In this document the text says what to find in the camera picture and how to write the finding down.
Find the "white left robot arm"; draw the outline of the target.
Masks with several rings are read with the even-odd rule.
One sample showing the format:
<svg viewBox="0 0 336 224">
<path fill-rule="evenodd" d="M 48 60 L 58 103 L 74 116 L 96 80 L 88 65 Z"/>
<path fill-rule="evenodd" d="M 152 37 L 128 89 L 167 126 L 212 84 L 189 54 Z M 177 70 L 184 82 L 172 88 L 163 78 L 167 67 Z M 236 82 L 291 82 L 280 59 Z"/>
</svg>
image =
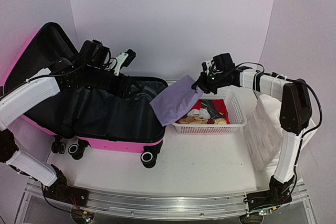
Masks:
<svg viewBox="0 0 336 224">
<path fill-rule="evenodd" d="M 43 163 L 31 156 L 15 139 L 8 126 L 38 104 L 72 87 L 97 87 L 111 91 L 121 80 L 120 69 L 127 67 L 136 57 L 129 49 L 114 58 L 115 65 L 102 65 L 103 77 L 93 74 L 96 69 L 93 58 L 84 59 L 82 65 L 75 66 L 69 60 L 60 58 L 47 68 L 39 70 L 1 97 L 1 162 L 13 165 L 28 176 L 50 187 L 50 193 L 59 201 L 70 197 L 70 189 L 60 182 L 62 172 L 52 165 Z"/>
</svg>

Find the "pink cartoon suitcase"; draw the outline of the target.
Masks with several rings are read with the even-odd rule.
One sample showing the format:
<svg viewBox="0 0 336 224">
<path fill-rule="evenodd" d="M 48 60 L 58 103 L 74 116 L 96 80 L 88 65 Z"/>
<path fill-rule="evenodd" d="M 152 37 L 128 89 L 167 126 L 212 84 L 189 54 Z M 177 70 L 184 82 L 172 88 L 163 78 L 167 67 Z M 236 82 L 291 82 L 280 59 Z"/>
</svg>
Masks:
<svg viewBox="0 0 336 224">
<path fill-rule="evenodd" d="M 23 114 L 25 120 L 53 135 L 54 153 L 83 157 L 86 147 L 140 153 L 144 167 L 156 165 L 165 127 L 150 102 L 166 87 L 156 77 L 130 76 L 131 95 L 117 97 L 97 88 L 103 76 L 114 75 L 115 58 L 97 40 L 87 40 L 77 50 L 61 26 L 44 24 L 16 56 L 4 79 L 1 95 L 7 95 L 27 79 L 46 77 L 58 81 L 60 92 Z"/>
</svg>

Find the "clear organizer drawer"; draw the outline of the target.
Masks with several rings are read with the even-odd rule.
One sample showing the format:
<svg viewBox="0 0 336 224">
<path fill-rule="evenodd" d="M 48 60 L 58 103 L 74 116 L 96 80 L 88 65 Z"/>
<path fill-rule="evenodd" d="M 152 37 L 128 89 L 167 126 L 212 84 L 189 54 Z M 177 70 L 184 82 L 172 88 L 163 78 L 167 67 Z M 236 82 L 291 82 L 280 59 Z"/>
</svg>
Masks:
<svg viewBox="0 0 336 224">
<path fill-rule="evenodd" d="M 244 129 L 244 137 L 254 169 L 264 171 L 280 150 L 280 137 L 268 114 L 255 109 Z"/>
</svg>

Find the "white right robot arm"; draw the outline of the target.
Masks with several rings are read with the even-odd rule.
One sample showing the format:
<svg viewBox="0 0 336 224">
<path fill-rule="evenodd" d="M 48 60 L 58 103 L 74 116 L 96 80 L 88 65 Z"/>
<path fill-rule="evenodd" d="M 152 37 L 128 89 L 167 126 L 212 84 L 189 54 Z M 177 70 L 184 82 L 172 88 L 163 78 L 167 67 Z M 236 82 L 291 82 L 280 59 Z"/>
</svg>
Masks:
<svg viewBox="0 0 336 224">
<path fill-rule="evenodd" d="M 254 167 L 263 170 L 276 155 L 279 158 L 269 188 L 248 193 L 245 198 L 249 209 L 255 210 L 291 202 L 304 139 L 321 126 L 321 122 L 309 126 L 313 114 L 310 98 L 314 97 L 318 108 L 321 104 L 303 79 L 292 80 L 249 65 L 248 62 L 234 64 L 229 53 L 217 55 L 202 63 L 202 72 L 192 88 L 217 94 L 219 88 L 236 86 L 259 93 L 247 125 L 249 150 L 255 152 Z"/>
</svg>

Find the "red teddy bear shirt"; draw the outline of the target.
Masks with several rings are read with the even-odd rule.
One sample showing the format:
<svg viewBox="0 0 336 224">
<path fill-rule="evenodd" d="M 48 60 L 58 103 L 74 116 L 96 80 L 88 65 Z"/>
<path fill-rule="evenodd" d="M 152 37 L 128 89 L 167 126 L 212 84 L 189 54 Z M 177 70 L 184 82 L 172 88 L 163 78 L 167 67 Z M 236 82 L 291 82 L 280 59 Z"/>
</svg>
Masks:
<svg viewBox="0 0 336 224">
<path fill-rule="evenodd" d="M 230 124 L 230 120 L 223 99 L 200 99 L 176 123 L 195 125 Z"/>
</svg>

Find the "white plastic mesh basket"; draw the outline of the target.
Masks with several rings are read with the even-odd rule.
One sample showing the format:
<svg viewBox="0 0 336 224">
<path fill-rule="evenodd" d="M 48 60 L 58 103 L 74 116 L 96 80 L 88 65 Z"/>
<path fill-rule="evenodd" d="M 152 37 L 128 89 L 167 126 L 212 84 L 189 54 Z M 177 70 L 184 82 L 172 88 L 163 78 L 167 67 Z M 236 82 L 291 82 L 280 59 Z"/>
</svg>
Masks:
<svg viewBox="0 0 336 224">
<path fill-rule="evenodd" d="M 233 134 L 247 124 L 238 95 L 232 90 L 204 94 L 179 120 L 173 123 L 179 134 Z"/>
</svg>

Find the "lilac garment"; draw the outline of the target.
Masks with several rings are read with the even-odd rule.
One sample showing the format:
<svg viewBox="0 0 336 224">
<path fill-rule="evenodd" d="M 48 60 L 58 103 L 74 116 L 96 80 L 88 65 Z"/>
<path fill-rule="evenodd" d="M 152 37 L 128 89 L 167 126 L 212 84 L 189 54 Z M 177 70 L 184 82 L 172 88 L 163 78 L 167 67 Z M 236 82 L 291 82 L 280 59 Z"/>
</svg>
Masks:
<svg viewBox="0 0 336 224">
<path fill-rule="evenodd" d="M 204 91 L 192 85 L 195 80 L 189 75 L 165 88 L 151 102 L 150 105 L 162 126 L 174 123 L 183 117 L 197 101 Z"/>
</svg>

